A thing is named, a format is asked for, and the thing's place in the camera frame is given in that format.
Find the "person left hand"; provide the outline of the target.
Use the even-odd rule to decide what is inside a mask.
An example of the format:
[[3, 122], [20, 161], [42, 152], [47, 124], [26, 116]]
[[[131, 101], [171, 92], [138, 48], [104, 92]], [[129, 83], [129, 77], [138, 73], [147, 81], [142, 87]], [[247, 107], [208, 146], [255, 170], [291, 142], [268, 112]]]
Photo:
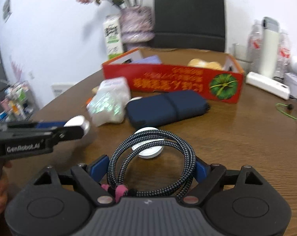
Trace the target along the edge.
[[2, 171], [0, 178], [0, 215], [4, 212], [8, 201], [8, 186], [9, 180], [7, 173]]

